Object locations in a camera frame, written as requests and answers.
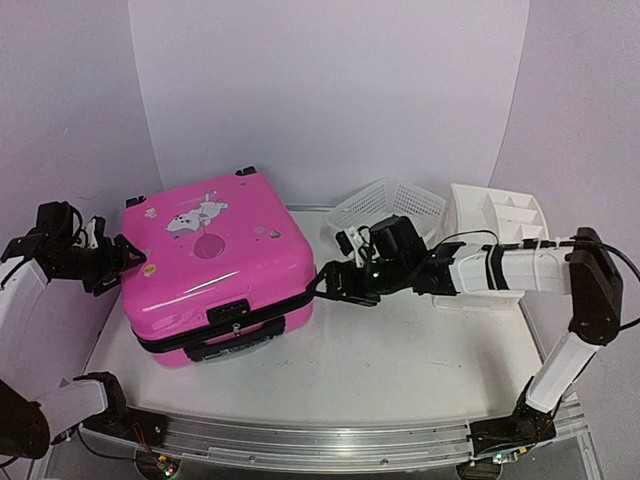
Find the pink cartoon suitcase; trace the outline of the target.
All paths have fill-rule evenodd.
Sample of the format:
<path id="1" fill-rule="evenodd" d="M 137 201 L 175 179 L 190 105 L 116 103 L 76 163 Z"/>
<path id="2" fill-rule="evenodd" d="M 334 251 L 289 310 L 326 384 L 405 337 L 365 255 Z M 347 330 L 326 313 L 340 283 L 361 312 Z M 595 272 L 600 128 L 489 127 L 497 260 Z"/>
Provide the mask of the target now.
<path id="1" fill-rule="evenodd" d="M 312 248 L 253 167 L 130 198 L 121 232 L 146 257 L 122 276 L 124 313 L 166 368 L 255 348 L 311 318 Z"/>

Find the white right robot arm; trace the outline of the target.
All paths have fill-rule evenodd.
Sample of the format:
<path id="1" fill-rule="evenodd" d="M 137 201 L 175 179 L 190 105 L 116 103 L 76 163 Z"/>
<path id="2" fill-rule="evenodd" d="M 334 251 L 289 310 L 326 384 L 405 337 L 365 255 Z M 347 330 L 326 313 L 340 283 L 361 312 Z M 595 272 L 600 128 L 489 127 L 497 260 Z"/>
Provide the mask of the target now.
<path id="1" fill-rule="evenodd" d="M 475 421 L 470 439 L 479 452 L 532 446 L 553 438 L 555 416 L 567 389 L 596 353 L 630 324 L 623 322 L 624 262 L 637 267 L 591 227 L 569 237 L 494 239 L 470 243 L 454 234 L 432 247 L 406 217 L 392 216 L 371 227 L 340 232 L 344 261 L 325 264 L 309 286 L 324 299 L 375 306 L 403 290 L 432 297 L 521 292 L 526 313 L 543 313 L 537 332 L 564 313 L 567 324 L 526 383 L 512 412 Z"/>

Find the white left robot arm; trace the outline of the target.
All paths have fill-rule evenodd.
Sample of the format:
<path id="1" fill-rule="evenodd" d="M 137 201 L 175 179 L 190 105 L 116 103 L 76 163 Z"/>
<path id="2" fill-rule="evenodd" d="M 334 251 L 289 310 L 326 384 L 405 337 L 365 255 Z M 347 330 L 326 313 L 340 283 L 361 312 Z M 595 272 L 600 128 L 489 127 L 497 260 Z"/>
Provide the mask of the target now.
<path id="1" fill-rule="evenodd" d="M 81 375 L 35 399 L 16 388 L 28 377 L 18 366 L 35 345 L 29 334 L 46 323 L 41 303 L 53 281 L 79 282 L 98 297 L 146 262 L 124 235 L 108 237 L 105 228 L 103 217 L 85 222 L 67 201 L 43 203 L 34 227 L 1 254 L 1 455 L 7 462 L 43 458 L 58 437 L 89 419 L 114 437 L 136 428 L 111 373 Z"/>

